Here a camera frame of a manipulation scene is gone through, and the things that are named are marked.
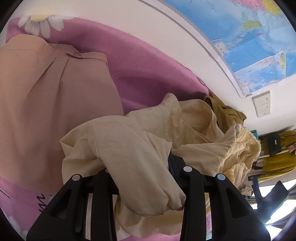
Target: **daisy print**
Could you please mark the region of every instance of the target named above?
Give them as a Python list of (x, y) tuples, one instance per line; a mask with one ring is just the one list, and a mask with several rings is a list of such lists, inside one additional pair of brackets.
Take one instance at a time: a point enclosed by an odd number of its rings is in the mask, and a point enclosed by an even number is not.
[(9, 216), (7, 217), (6, 213), (2, 210), (3, 214), (5, 215), (5, 217), (7, 218), (7, 220), (9, 221), (9, 223), (11, 224), (11, 226), (15, 229), (15, 231), (24, 239), (26, 240), (27, 238), (27, 234), (28, 231), (26, 230), (21, 230), (19, 224), (17, 223), (17, 221), (12, 217)]
[(61, 15), (31, 15), (22, 16), (18, 22), (19, 27), (24, 27), (25, 32), (28, 34), (38, 36), (39, 33), (44, 38), (50, 38), (50, 26), (57, 31), (62, 31), (64, 28), (64, 20), (72, 19), (73, 17)]

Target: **cream fabric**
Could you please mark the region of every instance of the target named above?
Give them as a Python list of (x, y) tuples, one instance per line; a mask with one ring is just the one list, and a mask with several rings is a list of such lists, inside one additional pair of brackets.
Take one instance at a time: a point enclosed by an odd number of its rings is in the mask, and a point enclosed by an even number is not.
[(236, 186), (260, 152), (245, 127), (236, 124), (223, 134), (204, 101), (178, 102), (171, 93), (158, 106), (86, 122), (61, 139), (61, 145), (64, 182), (73, 174), (93, 175), (107, 167), (120, 192), (117, 232), (137, 237), (181, 231), (183, 212), (177, 210), (185, 195), (168, 171), (170, 150), (202, 174), (222, 172)]
[(252, 196), (253, 188), (248, 187), (247, 185), (244, 185), (244, 188), (241, 188), (239, 191), (242, 195)]

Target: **pink blanket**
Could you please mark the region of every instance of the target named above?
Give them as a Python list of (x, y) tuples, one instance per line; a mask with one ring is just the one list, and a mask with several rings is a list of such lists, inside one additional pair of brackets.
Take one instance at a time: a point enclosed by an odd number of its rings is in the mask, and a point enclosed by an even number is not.
[[(6, 41), (25, 33), (43, 37), (49, 43), (73, 45), (81, 53), (105, 53), (125, 114), (158, 105), (169, 92), (180, 101), (202, 99), (209, 94), (206, 85), (175, 60), (138, 38), (100, 23), (57, 15), (40, 22), (21, 17), (10, 21)], [(0, 178), (0, 206), (23, 238), (49, 200), (49, 194), (24, 190)], [(210, 230), (208, 217), (207, 231)], [(144, 240), (177, 241), (179, 238), (179, 234), (159, 234)]]

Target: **light switch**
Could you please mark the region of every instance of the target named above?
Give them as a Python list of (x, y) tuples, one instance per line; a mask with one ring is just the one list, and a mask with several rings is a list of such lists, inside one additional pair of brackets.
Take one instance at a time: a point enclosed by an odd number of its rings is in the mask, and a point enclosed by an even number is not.
[(269, 115), (269, 114), (270, 114), (270, 109), (266, 110), (266, 111), (263, 111), (263, 112), (257, 113), (257, 116), (258, 116), (258, 118), (260, 118), (260, 117), (263, 117), (263, 116), (266, 116), (266, 115)]
[(263, 94), (257, 95), (255, 97), (253, 97), (252, 99), (253, 99), (255, 107), (270, 103), (271, 102), (270, 91), (267, 91)]
[(261, 106), (257, 106), (257, 107), (255, 107), (255, 109), (256, 109), (257, 113), (270, 110), (270, 103), (263, 104)]
[(271, 96), (270, 91), (257, 95), (252, 98), (258, 117), (263, 117), (270, 114)]

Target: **world map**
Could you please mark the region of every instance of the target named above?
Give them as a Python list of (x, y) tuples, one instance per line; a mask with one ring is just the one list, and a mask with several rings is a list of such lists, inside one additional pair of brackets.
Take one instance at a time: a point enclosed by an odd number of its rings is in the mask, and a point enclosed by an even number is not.
[(216, 48), (243, 95), (296, 73), (296, 32), (273, 0), (165, 0)]

